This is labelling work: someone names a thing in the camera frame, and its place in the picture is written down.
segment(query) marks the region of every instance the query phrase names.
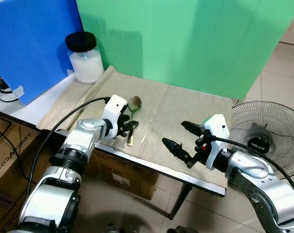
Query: beige cloth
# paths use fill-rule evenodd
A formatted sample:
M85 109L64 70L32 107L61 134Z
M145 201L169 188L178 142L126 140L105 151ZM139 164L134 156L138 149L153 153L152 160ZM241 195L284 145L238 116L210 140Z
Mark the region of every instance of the beige cloth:
M139 126L134 130L134 146L132 147L126 145L127 138L120 136L101 141L101 144L227 187L227 179L223 173L217 170L210 171L200 163L188 169L181 160L169 153L161 139L167 137L177 143L183 143L183 148L193 156L197 136L186 131L180 123L188 120L200 124L208 116L221 113L230 127L231 99L228 98L120 74L110 66L94 85L73 82L43 118L38 128L51 129L64 115L81 103L113 94L126 100L135 95L141 98L141 109L134 115ZM104 106L103 101L88 105L68 119L61 128L71 130L78 119L101 117Z

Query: table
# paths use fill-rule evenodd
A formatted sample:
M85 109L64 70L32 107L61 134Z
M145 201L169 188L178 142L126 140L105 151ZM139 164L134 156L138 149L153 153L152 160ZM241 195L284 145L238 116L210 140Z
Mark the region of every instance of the table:
M189 120L200 123L207 116L216 113L224 113L227 120L230 120L231 99L119 74L113 67L109 67L93 86L71 83L36 126L39 129L50 130L67 112L81 103L112 94L118 94L125 99L134 95L142 98L142 109L135 115L135 120L139 121L139 127L134 132L135 141L138 143L132 148L127 148L126 139L117 137L114 140L97 143L95 147L181 181L183 186L176 204L167 214L169 219L174 218L193 187L221 197L225 195L227 180L224 174L216 170L209 171L199 163L192 169L187 169L182 161L168 152L160 139L167 136L176 142L182 142L184 148L194 155L196 138L185 131L180 126L180 122ZM195 103L196 106L189 107L185 103ZM174 104L177 110L173 107L165 107L171 104ZM61 128L70 131L79 118L101 117L103 108L102 103L89 106L83 112L70 117Z

